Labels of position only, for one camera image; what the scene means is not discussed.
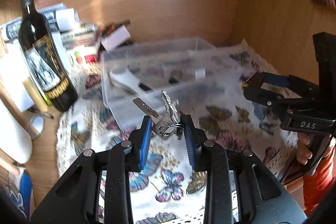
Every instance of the bottle label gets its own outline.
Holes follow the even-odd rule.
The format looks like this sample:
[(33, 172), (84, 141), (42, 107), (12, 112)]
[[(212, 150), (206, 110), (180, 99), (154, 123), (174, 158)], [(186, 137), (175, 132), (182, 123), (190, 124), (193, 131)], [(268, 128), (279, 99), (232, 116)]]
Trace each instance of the bottle label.
[(60, 96), (69, 86), (62, 65), (56, 55), (50, 35), (37, 40), (25, 52), (27, 64), (49, 99)]

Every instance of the dark glass bottle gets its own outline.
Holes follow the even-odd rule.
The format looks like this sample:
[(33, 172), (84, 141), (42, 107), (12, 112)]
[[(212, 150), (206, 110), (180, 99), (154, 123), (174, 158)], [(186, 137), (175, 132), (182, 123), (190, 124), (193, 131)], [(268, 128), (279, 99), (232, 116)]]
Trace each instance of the dark glass bottle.
[(31, 75), (55, 108), (67, 111), (78, 95), (55, 50), (48, 22), (36, 11), (34, 0), (21, 0), (21, 10), (19, 42)]

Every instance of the screw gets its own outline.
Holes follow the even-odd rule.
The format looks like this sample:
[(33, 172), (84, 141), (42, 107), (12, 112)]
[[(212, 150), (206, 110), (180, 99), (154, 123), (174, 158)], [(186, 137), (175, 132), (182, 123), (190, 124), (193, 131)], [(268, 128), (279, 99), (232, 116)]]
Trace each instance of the screw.
[(125, 147), (125, 148), (130, 147), (131, 145), (132, 145), (132, 143), (129, 140), (125, 140), (125, 141), (121, 142), (121, 146)]
[(244, 149), (243, 155), (246, 157), (251, 157), (253, 155), (253, 152), (250, 149)]
[(207, 147), (213, 147), (214, 144), (215, 144), (215, 143), (214, 143), (213, 141), (211, 141), (211, 140), (206, 140), (206, 141), (204, 142), (204, 145), (207, 146)]
[(86, 149), (83, 152), (83, 155), (86, 157), (90, 157), (93, 154), (93, 151), (91, 149)]

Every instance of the red sleeve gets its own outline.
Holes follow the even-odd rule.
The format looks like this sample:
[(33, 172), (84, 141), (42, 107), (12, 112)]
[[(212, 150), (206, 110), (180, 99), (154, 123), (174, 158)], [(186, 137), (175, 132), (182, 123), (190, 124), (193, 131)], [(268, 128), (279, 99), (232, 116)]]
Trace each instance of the red sleeve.
[(307, 216), (311, 214), (325, 196), (329, 187), (336, 181), (336, 178), (333, 178), (332, 175), (334, 154), (335, 149), (329, 156), (320, 161), (314, 175), (303, 176), (303, 197)]

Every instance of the white plastic bottle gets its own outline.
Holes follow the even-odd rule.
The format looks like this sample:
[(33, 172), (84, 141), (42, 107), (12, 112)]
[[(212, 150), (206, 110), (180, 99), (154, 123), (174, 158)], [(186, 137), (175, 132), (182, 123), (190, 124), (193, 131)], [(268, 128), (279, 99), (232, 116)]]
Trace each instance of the white plastic bottle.
[(20, 164), (32, 154), (32, 139), (0, 100), (0, 148)]

